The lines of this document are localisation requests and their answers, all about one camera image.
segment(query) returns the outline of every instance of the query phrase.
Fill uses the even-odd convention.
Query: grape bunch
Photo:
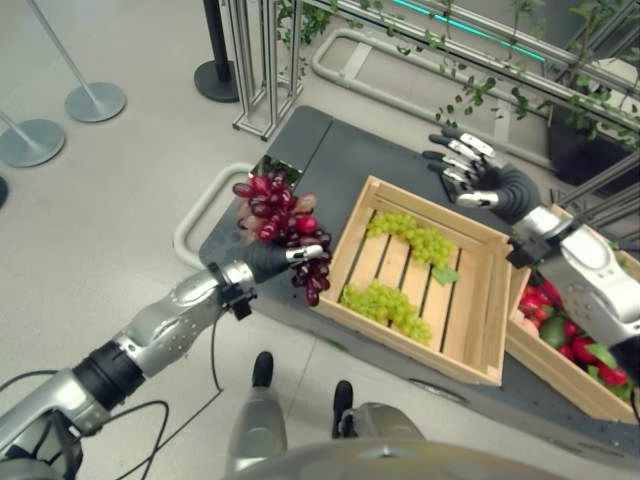
[[[247,243],[274,242],[286,248],[321,245],[324,252],[319,258],[294,265],[291,279],[294,287],[305,287],[307,304],[315,307],[319,293],[331,286],[329,244],[331,235],[318,225],[313,208],[318,199],[312,193],[296,197],[287,187],[286,174],[269,172],[254,175],[248,183],[236,183],[233,193],[240,197],[237,226]]]
[[[407,296],[378,280],[374,279],[363,291],[348,284],[344,287],[340,303],[371,320],[396,327],[418,343],[426,345],[431,339],[429,326],[416,315],[418,309],[409,303]]]
[[[411,245],[411,256],[423,264],[444,268],[455,248],[435,228],[423,228],[414,217],[406,213],[376,213],[367,226],[367,237],[383,233],[398,235]]]

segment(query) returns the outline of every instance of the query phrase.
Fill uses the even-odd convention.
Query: black cable
[[[167,426],[167,421],[169,420],[169,404],[167,402],[165,402],[164,400],[152,400],[150,402],[146,402],[146,403],[141,403],[140,405],[136,405],[135,407],[132,407],[128,410],[125,410],[123,412],[118,413],[117,415],[114,415],[113,417],[111,417],[107,422],[105,422],[104,426],[110,424],[111,422],[118,420],[119,418],[122,418],[126,415],[129,415],[131,413],[137,412],[138,410],[142,410],[143,408],[147,408],[147,407],[151,407],[153,405],[160,405],[163,409],[164,409],[164,417],[162,419],[162,425],[160,426],[160,430],[158,431],[158,435],[156,436],[156,440],[153,443],[153,448],[151,449],[151,454],[144,459],[143,462],[139,463],[135,468],[129,470],[127,473],[121,475],[118,477],[118,480],[121,480],[125,477],[127,477],[128,475],[130,475],[131,473],[135,472],[138,468],[140,468],[142,465],[144,465],[145,463],[147,464],[147,466],[144,469],[144,472],[142,473],[142,476],[140,477],[140,480],[144,480],[145,478],[147,478],[147,474],[149,473],[149,470],[151,470],[151,465],[153,464],[153,460],[156,456],[156,453],[158,453],[158,450],[160,450],[159,445],[160,442],[162,441],[162,435],[164,434],[164,429]]]
[[[173,440],[176,435],[178,435],[182,430],[184,430],[198,415],[200,415],[209,405],[211,405],[215,400],[217,400],[217,398],[222,394],[222,392],[224,391],[224,388],[222,388],[220,386],[220,383],[218,381],[218,373],[216,370],[216,357],[215,357],[215,338],[216,338],[216,328],[218,326],[218,322],[215,322],[213,324],[213,329],[211,331],[211,374],[213,376],[213,383],[216,386],[216,390],[218,390],[215,395],[213,395],[204,405],[202,405],[202,407],[200,407],[193,415],[191,415],[182,425],[180,425],[171,435],[169,435],[162,443],[158,443],[156,442],[156,446],[154,447],[153,452],[151,453],[151,455],[149,455],[147,458],[145,458],[144,460],[141,460],[138,464],[134,465],[133,467],[131,467],[129,470],[127,470],[125,473],[123,473],[122,475],[120,475],[118,478],[116,478],[115,480],[123,480],[124,478],[128,477],[129,475],[131,475],[133,472],[135,472],[136,470],[138,470],[140,467],[142,467],[145,463],[149,462],[150,460],[152,460],[152,458],[160,451],[162,450],[171,440]]]
[[[25,378],[37,377],[37,376],[43,376],[43,375],[55,375],[56,373],[58,373],[57,370],[32,370],[31,372],[21,373],[20,375],[16,375],[11,380],[7,380],[2,385],[0,385],[0,393],[5,391],[14,383],[19,382],[20,380],[24,380]]]

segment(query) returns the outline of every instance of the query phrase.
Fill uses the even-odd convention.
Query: black shoe
[[[333,394],[333,429],[331,438],[340,438],[342,414],[353,407],[353,387],[346,380],[340,380]]]
[[[273,378],[273,355],[271,352],[261,352],[253,364],[251,382],[254,387],[269,387]]]

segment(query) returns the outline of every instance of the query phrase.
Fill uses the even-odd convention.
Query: plant pot
[[[594,140],[589,140],[589,129],[576,131],[574,126],[565,123],[570,113],[567,108],[557,105],[554,107],[553,119],[548,129],[548,153],[556,176],[563,182],[580,185],[622,160],[630,152],[602,133]],[[611,195],[637,182],[639,176],[640,168],[634,168],[597,191]]]

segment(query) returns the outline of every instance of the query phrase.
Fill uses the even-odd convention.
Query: stanchion base
[[[127,104],[127,98],[117,85],[90,83],[89,88],[97,102],[91,100],[84,88],[73,90],[64,103],[69,116],[80,122],[102,122],[118,115]]]
[[[9,196],[9,187],[7,186],[7,182],[4,178],[0,177],[0,208],[4,204],[4,201]]]
[[[236,72],[233,68],[233,62],[229,62],[231,69],[231,80],[221,82],[218,80],[218,72],[216,70],[216,62],[214,60],[205,62],[196,69],[193,80],[196,82],[196,88],[205,97],[215,100],[216,102],[234,103],[238,101],[238,88],[236,84]]]
[[[64,145],[64,132],[50,120],[18,124],[33,143],[25,142],[11,128],[0,135],[0,160],[12,167],[32,167],[52,159]]]

